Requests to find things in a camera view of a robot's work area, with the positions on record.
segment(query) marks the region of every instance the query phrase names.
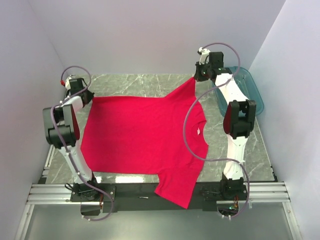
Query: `red t-shirt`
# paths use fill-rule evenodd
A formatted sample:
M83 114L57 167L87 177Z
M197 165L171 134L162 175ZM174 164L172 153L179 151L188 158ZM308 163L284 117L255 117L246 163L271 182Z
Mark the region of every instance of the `red t-shirt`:
M183 124L195 101L192 77L165 97L93 98L81 151L94 172L158 174L155 193L188 208L204 162L184 144ZM205 158L206 117L200 103L191 112L186 136L190 148Z

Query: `gray wall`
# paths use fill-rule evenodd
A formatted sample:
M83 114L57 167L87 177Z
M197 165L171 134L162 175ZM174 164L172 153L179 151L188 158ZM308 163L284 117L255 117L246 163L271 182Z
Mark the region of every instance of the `gray wall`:
M250 68L271 162L308 240L320 239L319 9L318 0L287 0Z
M0 7L0 239L14 238L48 144L42 108L62 97L63 69L26 0Z
M249 68L285 0L29 0L62 62L92 73L193 73L222 41ZM227 65L236 57L223 50Z

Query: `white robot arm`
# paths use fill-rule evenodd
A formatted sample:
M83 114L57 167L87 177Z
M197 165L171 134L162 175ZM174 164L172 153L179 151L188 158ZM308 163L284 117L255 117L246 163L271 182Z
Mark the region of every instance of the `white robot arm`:
M72 95L74 93L77 93L79 90L84 89L83 82L83 78L73 78L73 76L70 76L66 79L65 83L62 82L61 84L63 84L66 87L67 95L68 93ZM85 105L87 105L92 100L93 96L94 93L87 90L81 93L80 95L70 98L63 105L56 107L53 112L55 121L58 124L60 133L62 134L63 139L65 140L70 153L66 152L66 149L62 145L57 135L57 132L53 127L53 123L50 117L50 107L43 109L43 120L46 140L49 144L54 145L54 147L60 153L62 153L69 168L71 169L73 182L76 184L83 183L83 181L79 178L79 174L87 182L91 181L94 178L93 172L88 167L80 149L80 131L76 119L76 112L78 112ZM74 164L76 165L79 174L73 167L68 154L72 154Z
M228 105L223 121L228 141L227 158L243 164L246 143L254 127L256 103L248 100L233 79L231 71L224 68L222 52L210 52L201 47L198 53L200 60L196 63L194 75L197 81L202 82L210 79L216 86L220 86L231 79L226 85L219 88ZM245 113L245 116L239 116L239 112ZM231 181L242 179L243 181L244 174L238 163L227 161L222 178Z

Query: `gray marble surface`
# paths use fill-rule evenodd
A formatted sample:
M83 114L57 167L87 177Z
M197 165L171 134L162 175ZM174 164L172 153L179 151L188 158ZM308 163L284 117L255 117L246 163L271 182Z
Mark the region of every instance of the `gray marble surface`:
M95 96L164 97L190 77L190 74L94 75L92 76L90 91L94 92ZM197 82L196 95L200 95L209 88L211 88L210 81ZM207 119L204 128L204 138L209 144L207 158L226 157L228 148L227 136L223 130L223 117L219 112L215 94L210 92L200 102ZM76 114L81 136L83 135L90 109L91 103ZM251 181L274 181L273 170L257 122L246 144L244 159ZM198 182L220 181L224 167L224 162L206 162L199 175ZM104 172L95 172L94 174L97 180L103 183L159 182L157 175ZM73 178L68 164L63 156L57 150L54 150L46 183L64 184L72 182Z

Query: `purple cable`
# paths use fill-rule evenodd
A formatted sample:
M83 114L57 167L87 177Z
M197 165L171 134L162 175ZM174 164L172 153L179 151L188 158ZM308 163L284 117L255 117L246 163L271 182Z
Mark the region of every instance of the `purple cable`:
M78 68L78 69L84 70L84 71L88 74L88 76L89 76L89 83L87 84L87 86L86 86L84 89L78 91L77 93L75 93L75 94L73 94L73 95L71 95L71 96L67 96L63 101L60 101L59 104L53 106L53 107L51 108L51 110L50 110L50 115L51 115L51 120L52 120L52 123L53 123L53 127L54 127L54 129L56 130L57 135L59 136L59 139L60 139L60 141L62 142L62 144L63 144L63 146L64 146L64 148L65 148L65 151L66 151L67 155L69 156L70 162L71 162L71 164L72 164L75 172L78 174L80 180L81 180L85 185L87 185L89 188L94 189L94 190L102 193L103 195L107 196L107 197L110 199L110 201L111 201L111 208L110 208L110 211L108 212L108 214L107 214L106 216L101 217L101 218L89 218L89 217L87 217L87 216L84 216L84 218L87 219L88 221L94 221L94 222L96 222L96 221L104 220L104 219L106 219L107 217L109 217L109 216L111 215L111 213L113 212L113 209L114 209L114 200L113 200L113 198L112 198L108 193L106 193L105 191L103 191L103 190L101 190L101 189L99 189L99 188L97 188L97 187L95 187L95 186L92 186L91 184L87 183L86 180L82 177L81 173L79 172L79 169L77 168L77 166L76 166L76 164L75 164L75 161L74 161L74 159L73 159L73 157L72 157L72 154L70 154L70 151L69 151L69 149L68 149L68 146L67 146L67 144L66 144L66 141L64 140L64 138L63 138L62 135L61 135L61 132L60 132L59 129L58 129L58 126L57 126L57 123L56 123L56 120L55 120L55 116L54 116L54 109L55 109L56 107L60 107L61 105L63 105L64 103L66 103L69 99L71 99L71 98L73 98L73 97L75 97L75 96L83 93L83 92L86 91L86 90L89 88L89 86L91 85L91 79L92 79L92 78L91 78L91 74L89 73L89 71L88 71L87 69L85 69L85 68L82 67L82 66L69 66L69 67L67 67L65 70L63 70L63 72L62 72L62 74L61 74L61 78L60 78L61 80L63 80L63 77L64 77L65 72L66 72L68 69L71 69L71 68Z
M232 78L233 78L233 77L239 72L239 70L240 70L240 64L241 64L241 62L240 62L239 54L237 53L237 51L236 51L232 46L230 46L229 44L226 44L226 43L224 43L224 42L214 42L214 43L210 43L210 44L204 46L203 49L205 49L205 48L207 48L207 47L209 47L209 46L212 46L212 45L224 45L224 46L227 46L228 48L230 48L230 49L235 53L235 55L236 55L236 57L237 57L237 59L238 59L238 67L237 67L235 73L232 74ZM230 217L230 218L235 218L235 217L237 217L239 214L241 214L241 213L244 211L244 209L245 209L246 206L248 205L248 201L249 201L250 181L249 181L249 176L248 176L248 173L247 173L245 167L244 167L239 161L237 161L237 160L235 160L235 159L231 159L231 158L207 159L207 158L203 158L203 157L200 157L200 156L196 155L196 154L190 149L190 147L189 147L189 145L188 145L188 142L187 142L187 136L186 136L187 121L188 121L189 115L190 115L192 109L194 108L194 106L199 102L199 100L200 100L204 95L206 95L206 94L210 93L211 91L214 91L214 90L216 90L216 89L218 89L218 88L220 88L220 87L222 87L222 86L224 86L224 85L227 85L227 84L232 80L232 78L228 79L225 83L223 83L223 84L221 84L221 85L214 86L214 87L210 88L209 90L205 91L203 94L201 94L199 97L196 98L196 100L193 102L193 104L191 105L191 107L189 108L189 110L188 110L188 112L187 112L187 114L186 114L186 116L185 116L184 123L183 123L182 134L183 134L183 141L184 141L184 144L185 144L186 148L187 148L187 149L189 150L189 152L190 152L194 157L196 157L197 159L200 159L200 160L203 160L203 161L206 161L206 162L232 161L232 162L235 162L235 163L239 164L240 167L242 168L243 173L244 173L244 175L245 175L245 177L246 177L246 181L247 181L247 196L246 196L246 200L245 200L244 206L240 209L240 211L239 211L237 214L235 214L235 215L233 215L233 216Z

